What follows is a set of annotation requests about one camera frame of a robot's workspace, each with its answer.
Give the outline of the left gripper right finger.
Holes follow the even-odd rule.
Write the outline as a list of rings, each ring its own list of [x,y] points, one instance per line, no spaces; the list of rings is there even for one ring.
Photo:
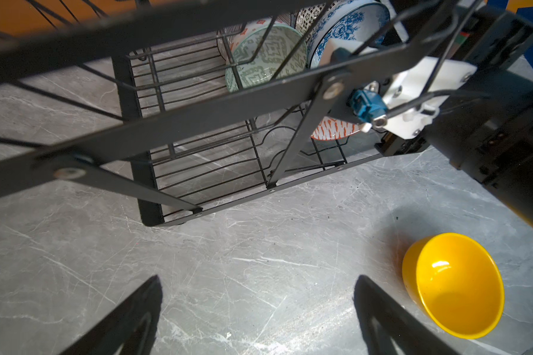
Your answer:
[[[369,354],[456,354],[368,276],[361,275],[353,303]]]

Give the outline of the blue floral bowl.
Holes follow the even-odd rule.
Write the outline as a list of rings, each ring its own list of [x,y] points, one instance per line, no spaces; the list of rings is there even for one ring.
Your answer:
[[[308,68],[320,64],[330,39],[364,42],[389,20],[389,9],[378,1],[341,1],[321,16],[310,32],[307,43]]]

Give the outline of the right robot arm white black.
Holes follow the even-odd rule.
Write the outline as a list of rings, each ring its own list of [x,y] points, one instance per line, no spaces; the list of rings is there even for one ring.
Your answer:
[[[469,38],[456,58],[478,71],[463,87],[488,98],[451,97],[422,133],[387,134],[377,150],[393,156],[433,146],[533,228],[533,81],[509,69],[533,44],[533,23],[486,5],[464,29]]]

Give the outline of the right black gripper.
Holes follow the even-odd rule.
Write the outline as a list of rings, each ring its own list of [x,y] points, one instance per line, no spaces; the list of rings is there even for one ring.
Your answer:
[[[429,143],[422,134],[416,138],[405,140],[392,133],[386,133],[375,144],[377,151],[384,157],[416,154],[425,151],[428,147]]]

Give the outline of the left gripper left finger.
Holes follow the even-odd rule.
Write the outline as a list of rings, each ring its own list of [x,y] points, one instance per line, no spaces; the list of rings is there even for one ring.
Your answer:
[[[150,354],[155,343],[163,291],[158,275],[138,287],[63,354]]]

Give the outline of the pink striped bowl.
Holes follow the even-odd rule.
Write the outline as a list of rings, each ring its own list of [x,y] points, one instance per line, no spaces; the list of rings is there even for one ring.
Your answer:
[[[244,41],[251,34],[267,28],[271,21],[271,18],[258,19],[247,22],[246,25],[235,25],[225,28],[223,29],[223,32],[218,31],[216,34],[218,37],[216,39],[216,43],[221,57],[226,61],[226,63],[229,62],[229,56],[227,54],[226,45],[224,44],[224,38],[221,36],[222,34],[226,34],[225,38],[227,40],[227,46],[232,53],[232,57],[234,57],[235,49],[239,44],[241,44],[242,41]]]

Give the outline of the brown dotted bowl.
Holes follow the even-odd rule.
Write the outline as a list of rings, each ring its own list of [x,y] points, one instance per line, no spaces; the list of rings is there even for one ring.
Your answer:
[[[311,37],[310,26],[320,16],[325,6],[325,4],[319,4],[313,7],[306,7],[301,9],[296,15],[295,29],[306,36],[306,41]]]

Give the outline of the orange patterned bowl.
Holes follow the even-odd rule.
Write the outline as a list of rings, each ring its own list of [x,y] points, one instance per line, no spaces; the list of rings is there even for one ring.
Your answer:
[[[361,129],[357,124],[324,117],[311,134],[311,138],[317,141],[335,141],[347,138],[360,131]]]

